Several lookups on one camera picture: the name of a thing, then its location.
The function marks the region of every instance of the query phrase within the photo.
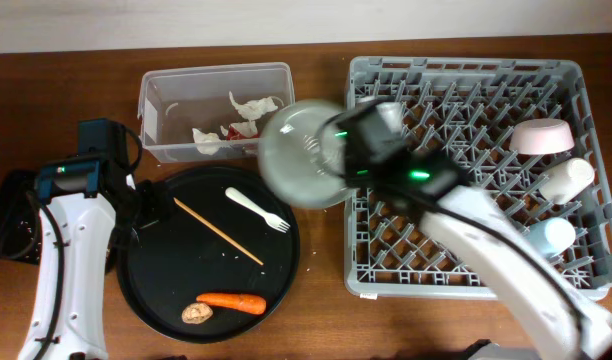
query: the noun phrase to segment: crumpled paper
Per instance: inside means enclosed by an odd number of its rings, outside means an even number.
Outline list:
[[[204,134],[199,129],[193,129],[193,140],[195,141],[195,144],[220,143],[224,141],[224,140],[221,140],[219,138],[219,135],[215,133]],[[213,155],[219,150],[219,148],[221,148],[221,146],[219,145],[214,145],[214,146],[204,145],[204,146],[198,146],[197,151],[205,155]]]
[[[261,118],[262,115],[278,109],[277,105],[273,102],[272,96],[260,100],[251,100],[244,105],[235,102],[231,91],[228,92],[228,97],[230,97],[230,103],[235,110],[237,110],[239,115],[249,121],[257,120]]]
[[[227,140],[240,140],[258,137],[257,125],[254,121],[246,121],[241,123],[232,123],[228,129],[220,126],[222,134]]]

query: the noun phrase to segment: wooden surface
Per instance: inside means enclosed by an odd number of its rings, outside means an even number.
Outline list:
[[[73,153],[79,120],[104,116],[137,130],[137,97],[146,71],[283,61],[291,67],[298,100],[341,103],[349,62],[359,55],[578,62],[612,190],[612,35],[0,55],[0,181],[11,169],[37,169]],[[255,160],[229,163],[256,169]],[[158,167],[146,153],[137,177],[164,179],[190,166],[197,164]],[[530,345],[498,302],[371,301],[351,295],[343,283],[343,206],[294,211],[302,239],[299,272],[282,305],[261,326],[212,345],[168,339],[133,314],[113,273],[106,277],[104,293],[104,331],[112,358],[390,358],[460,350],[480,338]],[[21,348],[36,278],[37,267],[0,261],[0,359],[13,358]],[[612,311],[612,290],[601,304]]]

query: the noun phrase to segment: dish rack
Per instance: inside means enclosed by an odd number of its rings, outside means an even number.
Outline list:
[[[402,137],[415,151],[441,148],[488,190],[522,233],[552,217],[570,221],[573,245],[550,259],[560,274],[598,300],[612,286],[612,200],[580,67],[564,60],[357,57],[346,107],[363,97],[402,103]],[[567,121],[575,147],[554,155],[509,150],[514,125]],[[571,157],[588,160],[595,180],[565,205],[537,189],[544,170]],[[406,217],[392,215],[370,189],[346,201],[345,283],[362,297],[495,299],[479,276]]]

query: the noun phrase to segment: pink bowl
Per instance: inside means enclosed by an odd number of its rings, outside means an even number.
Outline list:
[[[528,120],[515,126],[510,149],[520,154],[543,155],[566,151],[575,146],[568,123],[559,119]]]

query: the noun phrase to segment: white wall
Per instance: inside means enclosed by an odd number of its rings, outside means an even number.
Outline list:
[[[612,0],[0,0],[0,53],[612,32]]]

